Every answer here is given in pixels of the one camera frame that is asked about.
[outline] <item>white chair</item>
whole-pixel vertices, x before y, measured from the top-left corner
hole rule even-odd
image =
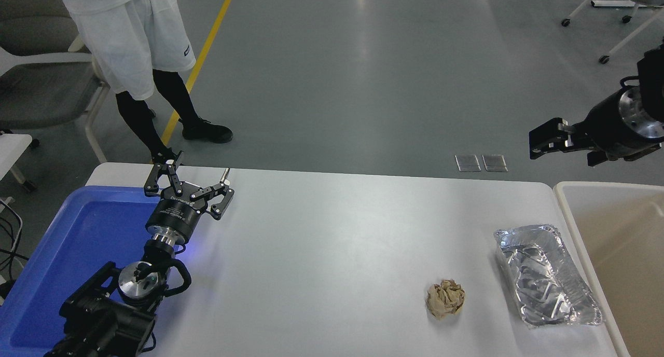
[[[92,58],[82,62],[29,60],[37,54],[57,56],[85,47],[62,0],[0,0],[0,47],[19,61],[25,59],[0,76],[0,128],[45,128],[87,114],[86,137],[99,162],[106,162],[92,123],[109,87]]]
[[[664,5],[664,0],[631,0],[631,1],[633,1],[633,2],[635,3],[635,4],[634,4],[634,8],[633,8],[633,10],[632,10],[632,12],[631,12],[630,15],[626,15],[626,16],[623,16],[623,17],[622,17],[622,22],[623,22],[623,23],[629,23],[629,22],[631,21],[632,17],[634,17],[634,16],[636,15],[636,11],[637,11],[638,8],[640,7],[640,5],[645,5],[646,7],[661,7],[662,5]],[[591,2],[591,0],[584,0],[583,2],[581,2],[581,4],[580,4],[578,7],[576,7],[576,9],[574,9],[574,11],[572,11],[572,12],[569,14],[569,16],[567,16],[565,19],[563,19],[563,20],[560,22],[560,24],[561,24],[562,26],[569,26],[569,24],[571,23],[572,19],[573,19],[573,18],[574,18],[579,12],[581,12],[581,9],[583,9],[583,8],[584,8],[588,3],[590,3],[590,2]],[[655,21],[655,19],[657,19],[657,17],[658,17],[661,13],[662,13],[662,8],[654,9],[654,13],[650,16],[649,19],[647,19],[644,23],[642,23],[642,24],[641,24],[638,28],[636,28],[634,31],[632,31],[631,33],[629,33],[628,36],[626,36],[623,40],[621,40],[621,41],[620,41],[620,42],[619,42],[614,48],[612,48],[611,50],[609,50],[609,52],[607,52],[606,54],[603,54],[603,55],[600,57],[600,59],[599,59],[598,61],[599,61],[601,64],[607,64],[607,62],[609,62],[610,57],[611,57],[615,52],[617,52],[617,51],[618,51],[619,49],[621,49],[625,44],[627,44],[627,42],[629,42],[632,38],[634,38],[634,36],[636,36],[637,34],[641,33],[641,31],[643,31],[643,29],[647,28],[647,26],[648,26],[649,24],[651,24],[653,21]]]

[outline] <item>aluminum foil tray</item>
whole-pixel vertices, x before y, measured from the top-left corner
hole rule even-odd
[[[519,315],[530,327],[603,322],[592,291],[552,225],[495,232],[497,258]]]

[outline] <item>black sneaker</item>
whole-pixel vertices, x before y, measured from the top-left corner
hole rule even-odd
[[[152,154],[152,163],[166,163],[168,160],[175,160],[176,157],[177,155],[172,148],[166,148],[165,151]]]
[[[182,137],[186,140],[209,140],[213,143],[226,143],[233,139],[233,132],[226,126],[212,125],[210,121],[201,119],[193,125],[183,125]]]

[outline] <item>epoxy floor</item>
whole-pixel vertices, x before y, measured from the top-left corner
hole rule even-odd
[[[224,0],[178,2],[200,52]],[[588,6],[562,28],[579,2],[232,0],[191,96],[234,140],[187,142],[178,127],[170,145],[192,166],[664,185],[664,152],[595,168],[584,153],[529,160],[529,130],[555,116],[581,121],[664,35],[659,19],[600,65],[652,11],[623,24],[629,9]],[[159,96],[148,103],[162,132],[171,109]],[[94,130],[109,161],[149,160],[112,97]],[[29,134],[43,144],[19,165],[38,191],[23,193],[10,175],[0,182],[24,218],[25,255],[97,165],[82,120]],[[455,154],[501,154],[509,172],[462,173]]]

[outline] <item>black leggings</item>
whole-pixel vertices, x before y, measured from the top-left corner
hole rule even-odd
[[[200,120],[196,111],[194,111],[187,87],[185,87],[185,83],[178,73],[154,69],[152,70],[152,76],[157,91],[180,115],[183,125],[187,126]],[[152,113],[147,108],[145,101],[133,99],[130,93],[126,91],[116,94],[116,101],[123,120],[138,139],[147,146],[150,153],[154,155],[164,151],[166,146],[157,134],[154,123],[152,123]]]

